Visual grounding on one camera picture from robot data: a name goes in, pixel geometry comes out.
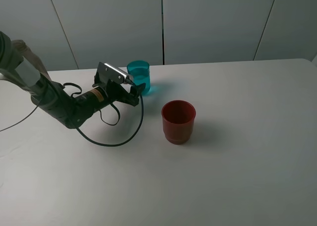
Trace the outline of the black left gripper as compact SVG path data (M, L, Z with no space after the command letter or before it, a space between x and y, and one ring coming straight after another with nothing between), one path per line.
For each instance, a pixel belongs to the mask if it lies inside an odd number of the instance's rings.
M128 104L133 107L139 104L139 97L146 88L146 84L132 85L128 93L120 84L109 81L107 84L93 84L109 104L115 101Z

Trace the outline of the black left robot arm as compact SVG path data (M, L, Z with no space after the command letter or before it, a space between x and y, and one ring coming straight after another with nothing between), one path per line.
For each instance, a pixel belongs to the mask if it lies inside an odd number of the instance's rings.
M28 92L33 104L69 129L80 127L113 102L137 106L146 86L134 84L127 72L100 62L93 89L70 96L64 85L49 80L24 58L5 33L0 34L0 72L4 80Z

